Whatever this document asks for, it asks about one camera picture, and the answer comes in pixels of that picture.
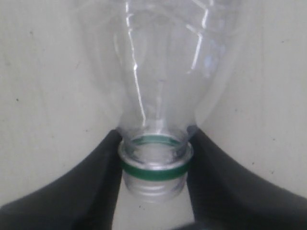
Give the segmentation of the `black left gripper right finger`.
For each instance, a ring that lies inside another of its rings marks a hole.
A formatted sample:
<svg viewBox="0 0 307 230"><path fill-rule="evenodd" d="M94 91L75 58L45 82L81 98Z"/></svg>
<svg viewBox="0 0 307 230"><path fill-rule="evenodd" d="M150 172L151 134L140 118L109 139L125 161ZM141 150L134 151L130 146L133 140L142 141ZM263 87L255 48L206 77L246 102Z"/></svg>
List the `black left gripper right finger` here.
<svg viewBox="0 0 307 230"><path fill-rule="evenodd" d="M202 230L304 230L307 200L243 167L196 126L188 189Z"/></svg>

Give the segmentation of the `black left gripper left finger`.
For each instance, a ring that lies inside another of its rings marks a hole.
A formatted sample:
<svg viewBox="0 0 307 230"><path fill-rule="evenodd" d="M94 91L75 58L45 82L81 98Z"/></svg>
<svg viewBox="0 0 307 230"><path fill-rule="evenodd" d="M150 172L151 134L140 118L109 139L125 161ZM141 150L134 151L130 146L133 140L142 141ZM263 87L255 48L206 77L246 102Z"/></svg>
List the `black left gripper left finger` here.
<svg viewBox="0 0 307 230"><path fill-rule="evenodd" d="M3 205L2 230L110 230L122 177L110 131L77 166L45 187Z"/></svg>

